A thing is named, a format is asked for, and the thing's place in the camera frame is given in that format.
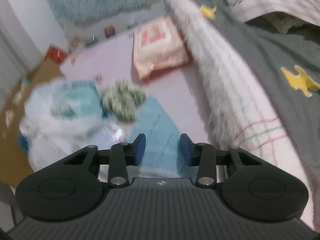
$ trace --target bed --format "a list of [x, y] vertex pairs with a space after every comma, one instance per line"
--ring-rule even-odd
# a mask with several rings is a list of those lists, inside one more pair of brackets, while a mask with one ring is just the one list
[[[313, 23], [307, 25], [308, 29], [317, 30], [319, 15], [315, 2], [319, 0], [289, 0], [289, 6], [288, 3], [283, 6], [284, 1], [288, 0], [167, 0], [187, 46], [199, 64], [199, 72], [210, 104], [210, 118], [214, 123], [213, 136], [220, 147], [240, 146], [302, 180], [309, 190], [309, 201], [301, 219], [310, 227], [319, 230], [320, 168], [317, 164], [317, 131], [315, 137], [308, 135], [308, 132], [313, 130], [312, 126], [317, 125], [317, 115], [312, 117], [306, 112], [298, 114], [299, 110], [312, 105], [311, 101], [304, 101], [305, 98], [318, 100], [318, 97], [302, 93], [299, 87], [290, 83], [293, 74], [287, 71], [287, 65], [279, 67], [283, 74], [279, 71], [279, 75], [276, 75], [276, 69], [272, 69], [272, 78], [267, 75], [272, 60], [284, 64], [286, 53], [282, 54], [284, 46], [280, 46], [281, 39], [289, 39], [292, 46], [301, 47], [300, 51], [289, 49], [289, 54], [296, 61], [299, 61], [297, 58], [302, 60], [303, 62], [299, 62], [301, 65], [305, 63], [304, 67], [308, 65], [306, 60], [309, 60], [312, 54], [303, 57], [303, 46], [310, 49], [314, 39], [305, 36], [302, 38], [302, 35], [299, 36], [301, 33], [285, 36], [284, 33], [288, 31], [286, 28], [281, 29], [284, 33], [276, 33], [274, 36], [271, 33], [277, 24], [272, 25], [269, 20], [267, 23], [264, 21], [265, 26], [260, 25], [259, 28], [256, 27], [257, 22], [251, 22], [251, 25], [256, 26], [249, 27], [249, 24], [243, 25], [237, 21], [245, 22], [274, 11], [289, 10], [290, 16], [305, 21], [302, 25]], [[296, 25], [298, 32], [302, 26], [300, 24], [301, 22]], [[276, 37], [278, 41], [271, 41], [273, 38], [269, 39], [269, 35]], [[277, 48], [274, 53], [268, 53], [268, 49], [263, 47], [265, 44], [262, 36], [271, 42], [269, 49]], [[266, 60], [270, 64], [263, 65], [259, 60]], [[308, 73], [312, 73], [313, 77], [317, 77], [317, 63], [313, 62], [311, 70], [308, 69], [307, 73], [303, 70], [302, 75], [308, 76]], [[300, 71], [302, 68], [295, 65], [294, 69]], [[281, 93], [280, 85], [283, 81], [288, 89], [284, 94]], [[284, 95], [282, 101], [276, 99], [277, 95]], [[288, 102], [291, 105], [281, 108]], [[294, 114], [290, 119], [285, 116], [285, 111], [288, 115], [293, 111], [299, 117], [294, 117]], [[311, 145], [315, 148], [309, 151], [308, 147]]]
[[[158, 99], [178, 129], [194, 142], [217, 142], [222, 149], [240, 146], [299, 178], [309, 191], [308, 204], [301, 219], [309, 227], [319, 230], [317, 177], [301, 160], [296, 141], [292, 140], [286, 122], [279, 115], [259, 75], [214, 24], [214, 17], [220, 15], [217, 8], [227, 10], [226, 1], [215, 0], [219, 4], [213, 13], [202, 11], [194, 0], [167, 2], [195, 63], [176, 68], [163, 78], [143, 85], [143, 90]], [[235, 18], [230, 13], [228, 17], [232, 21]], [[103, 86], [111, 85], [119, 78], [137, 81], [132, 70], [132, 43], [129, 32], [123, 33], [71, 55], [61, 66], [61, 71], [70, 80], [101, 76]], [[124, 126], [124, 129], [130, 132], [131, 126]], [[222, 173], [218, 176], [220, 180], [223, 177]]]

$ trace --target white wall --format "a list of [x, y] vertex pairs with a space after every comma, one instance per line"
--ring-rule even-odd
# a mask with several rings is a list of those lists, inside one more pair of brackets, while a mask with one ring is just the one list
[[44, 54], [50, 43], [67, 49], [64, 33], [49, 7], [47, 0], [8, 0], [34, 44]]
[[0, 34], [0, 109], [4, 106], [12, 87], [26, 74], [26, 70]]

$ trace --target clutter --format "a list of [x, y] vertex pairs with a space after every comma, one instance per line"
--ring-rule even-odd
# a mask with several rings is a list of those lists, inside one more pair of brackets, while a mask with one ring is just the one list
[[92, 78], [92, 81], [98, 85], [101, 85], [103, 82], [103, 76], [101, 73], [97, 74], [95, 77]]
[[152, 71], [188, 62], [190, 57], [170, 17], [163, 17], [135, 31], [133, 64], [139, 79], [147, 82]]
[[5, 125], [7, 126], [7, 128], [9, 128], [14, 118], [13, 110], [12, 109], [7, 110], [4, 112], [4, 114], [5, 114]]
[[58, 82], [53, 88], [51, 113], [54, 117], [79, 118], [91, 114], [102, 115], [102, 109], [94, 82], [80, 80]]
[[108, 28], [104, 29], [104, 34], [106, 38], [110, 38], [111, 36], [116, 34], [116, 29], [113, 26], [109, 26]]
[[140, 133], [146, 135], [146, 149], [139, 168], [128, 169], [131, 177], [195, 179], [198, 167], [186, 165], [178, 147], [181, 133], [156, 98], [147, 98], [128, 142]]
[[85, 46], [87, 48], [91, 47], [92, 45], [96, 44], [98, 42], [98, 39], [96, 37], [96, 35], [92, 36], [92, 39], [90, 41], [87, 41], [87, 43], [85, 44]]
[[106, 88], [102, 94], [104, 109], [123, 121], [134, 121], [137, 106], [146, 100], [146, 94], [127, 80], [116, 81], [115, 86]]
[[69, 52], [72, 53], [76, 50], [83, 49], [85, 47], [85, 41], [78, 36], [75, 36], [69, 40]]
[[60, 65], [69, 56], [69, 54], [55, 46], [50, 46], [44, 60], [51, 59], [55, 64]]
[[[12, 102], [13, 96], [9, 96], [2, 112], [0, 113], [0, 145], [2, 153], [0, 154], [0, 181], [3, 183], [17, 186], [21, 180], [32, 173], [28, 163], [26, 153], [20, 148], [18, 143], [19, 123], [24, 114], [24, 102], [28, 99], [33, 88], [43, 82], [48, 82], [54, 77], [62, 76], [57, 64], [51, 59], [45, 60], [36, 70], [27, 75], [30, 82], [22, 93], [20, 104], [15, 106]], [[20, 84], [16, 84], [12, 89], [12, 95], [20, 90]], [[13, 110], [14, 117], [11, 125], [7, 128], [5, 124], [5, 112]]]
[[32, 169], [38, 171], [87, 145], [109, 149], [124, 141], [125, 133], [102, 115], [92, 81], [56, 78], [36, 87], [19, 125], [19, 143]]
[[27, 138], [85, 136], [101, 121], [102, 107], [93, 82], [56, 78], [34, 88], [25, 102], [20, 132]]
[[263, 15], [263, 17], [276, 27], [279, 33], [283, 34], [287, 34], [291, 27], [301, 27], [307, 24], [306, 21], [284, 12], [272, 12]]
[[[99, 150], [110, 149], [112, 145], [126, 141], [126, 133], [110, 120], [101, 120], [99, 128], [84, 136], [38, 134], [31, 140], [27, 138], [28, 161], [33, 171], [44, 167], [80, 150], [87, 145], [97, 145]], [[100, 178], [107, 181], [108, 168], [101, 167]]]
[[128, 27], [127, 29], [130, 30], [132, 29], [133, 27], [137, 26], [139, 23], [138, 23], [138, 19], [130, 19], [130, 21], [128, 22]]
[[117, 35], [92, 49], [72, 54], [60, 71], [70, 81], [95, 79], [102, 87], [114, 84], [117, 79], [131, 79], [132, 45], [132, 38]]
[[20, 90], [13, 96], [12, 103], [15, 106], [18, 106], [20, 104], [20, 101], [23, 97], [23, 93], [26, 90], [26, 87], [30, 84], [29, 80], [27, 78], [22, 78], [20, 83]]

